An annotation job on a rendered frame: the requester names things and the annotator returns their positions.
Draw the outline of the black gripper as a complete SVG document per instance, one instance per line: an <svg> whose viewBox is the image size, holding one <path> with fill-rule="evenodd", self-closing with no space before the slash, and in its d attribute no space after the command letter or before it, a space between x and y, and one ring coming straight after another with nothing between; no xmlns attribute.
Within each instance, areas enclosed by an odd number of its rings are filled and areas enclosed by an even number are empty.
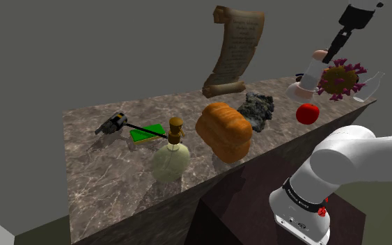
<svg viewBox="0 0 392 245"><path fill-rule="evenodd" d="M338 21L338 23L343 26L344 30L340 30L337 33L322 62L328 64L348 41L352 34L352 30L365 28L372 19L374 13L375 10L364 10L349 4Z"/></svg>

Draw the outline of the brown ball with purple spikes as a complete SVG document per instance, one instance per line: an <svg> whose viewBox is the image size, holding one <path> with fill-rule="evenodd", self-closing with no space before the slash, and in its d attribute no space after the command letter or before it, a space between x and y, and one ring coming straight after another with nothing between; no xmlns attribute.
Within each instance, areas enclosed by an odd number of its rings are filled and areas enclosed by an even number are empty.
<svg viewBox="0 0 392 245"><path fill-rule="evenodd" d="M347 63L346 58L334 60L334 65L324 69L317 84L316 93L331 95L331 101L337 102L343 97L357 93L363 85L359 85L359 75L367 73L360 63Z"/></svg>

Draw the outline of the pink and clear grinder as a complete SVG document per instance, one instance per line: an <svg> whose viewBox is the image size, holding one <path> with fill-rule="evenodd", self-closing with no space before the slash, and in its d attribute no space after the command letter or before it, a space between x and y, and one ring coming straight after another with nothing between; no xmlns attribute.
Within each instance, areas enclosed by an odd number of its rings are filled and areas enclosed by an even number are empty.
<svg viewBox="0 0 392 245"><path fill-rule="evenodd" d="M312 60L307 71L302 75L301 80L289 85L285 91L285 94L291 100L302 104L311 102L322 72L328 68L328 65L322 62L327 53L327 50L321 49L313 52Z"/></svg>

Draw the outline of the clear glass bottle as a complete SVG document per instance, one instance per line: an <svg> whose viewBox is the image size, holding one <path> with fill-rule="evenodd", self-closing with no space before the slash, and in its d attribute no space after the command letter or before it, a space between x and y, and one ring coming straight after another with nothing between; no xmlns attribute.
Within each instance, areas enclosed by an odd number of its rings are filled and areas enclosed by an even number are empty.
<svg viewBox="0 0 392 245"><path fill-rule="evenodd" d="M382 77L385 74L383 72L377 72L374 77L369 78L361 84L361 88L358 92L353 95L353 99L358 102L365 102L369 99L373 93L379 88Z"/></svg>

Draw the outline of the red apple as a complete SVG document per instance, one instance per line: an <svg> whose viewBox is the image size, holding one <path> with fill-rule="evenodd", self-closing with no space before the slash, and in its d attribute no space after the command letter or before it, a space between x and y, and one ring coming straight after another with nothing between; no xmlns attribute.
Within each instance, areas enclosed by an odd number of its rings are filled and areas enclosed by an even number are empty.
<svg viewBox="0 0 392 245"><path fill-rule="evenodd" d="M314 104L302 104L296 111L296 119L304 125L313 124L320 115L319 108Z"/></svg>

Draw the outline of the brown parchment scroll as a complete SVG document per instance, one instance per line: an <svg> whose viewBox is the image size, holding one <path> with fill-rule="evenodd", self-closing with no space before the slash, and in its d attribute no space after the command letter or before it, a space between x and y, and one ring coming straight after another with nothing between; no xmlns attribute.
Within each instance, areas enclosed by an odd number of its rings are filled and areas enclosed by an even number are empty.
<svg viewBox="0 0 392 245"><path fill-rule="evenodd" d="M224 37L217 63L202 88L206 98L241 93L246 89L240 77L256 52L265 23L263 12L225 6L217 6L213 18L216 24L223 24Z"/></svg>

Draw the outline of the dark grey rock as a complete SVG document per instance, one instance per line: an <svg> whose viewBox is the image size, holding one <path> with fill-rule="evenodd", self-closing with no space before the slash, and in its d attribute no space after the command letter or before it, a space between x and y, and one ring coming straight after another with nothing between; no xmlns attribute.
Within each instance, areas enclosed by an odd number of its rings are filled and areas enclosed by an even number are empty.
<svg viewBox="0 0 392 245"><path fill-rule="evenodd" d="M260 133L264 130L266 121L272 119L273 97L253 92L246 93L246 100L237 111L250 122L253 131Z"/></svg>

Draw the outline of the orange-brown bread loaf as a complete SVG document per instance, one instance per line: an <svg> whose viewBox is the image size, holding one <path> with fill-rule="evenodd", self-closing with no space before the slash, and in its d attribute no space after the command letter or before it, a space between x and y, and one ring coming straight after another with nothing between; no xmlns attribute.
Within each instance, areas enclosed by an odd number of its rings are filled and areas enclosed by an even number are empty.
<svg viewBox="0 0 392 245"><path fill-rule="evenodd" d="M253 132L251 123L224 102L207 105L197 120L195 129L224 163L234 163L249 152Z"/></svg>

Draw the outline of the dark maroon robot stand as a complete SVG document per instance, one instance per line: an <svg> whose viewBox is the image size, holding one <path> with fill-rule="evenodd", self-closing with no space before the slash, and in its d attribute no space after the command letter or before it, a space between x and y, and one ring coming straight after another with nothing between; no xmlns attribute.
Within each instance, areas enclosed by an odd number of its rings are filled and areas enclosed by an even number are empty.
<svg viewBox="0 0 392 245"><path fill-rule="evenodd" d="M336 194L328 198L329 237L311 242L277 223L269 206L270 193L296 167L277 159L256 162L227 174L199 201L184 245L361 245L366 215Z"/></svg>

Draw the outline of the pale green soap dispenser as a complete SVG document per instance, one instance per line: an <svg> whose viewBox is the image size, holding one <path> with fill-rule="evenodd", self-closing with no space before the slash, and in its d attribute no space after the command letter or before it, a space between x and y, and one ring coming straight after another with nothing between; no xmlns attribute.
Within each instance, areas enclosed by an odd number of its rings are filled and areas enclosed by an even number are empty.
<svg viewBox="0 0 392 245"><path fill-rule="evenodd" d="M183 120L173 117L169 120L168 143L152 158L152 175L160 182L172 182L182 177L190 162L190 152L181 142L185 136Z"/></svg>

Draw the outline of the green and yellow sponge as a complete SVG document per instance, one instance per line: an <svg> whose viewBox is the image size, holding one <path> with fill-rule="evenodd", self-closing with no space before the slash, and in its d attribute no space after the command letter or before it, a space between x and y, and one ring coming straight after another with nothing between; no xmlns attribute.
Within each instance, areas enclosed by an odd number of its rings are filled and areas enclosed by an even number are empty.
<svg viewBox="0 0 392 245"><path fill-rule="evenodd" d="M140 144L148 141L153 141L155 139L166 138L166 132L161 124L149 125L143 128L148 130L148 132L145 132L140 129L130 130L130 136L134 144Z"/></svg>

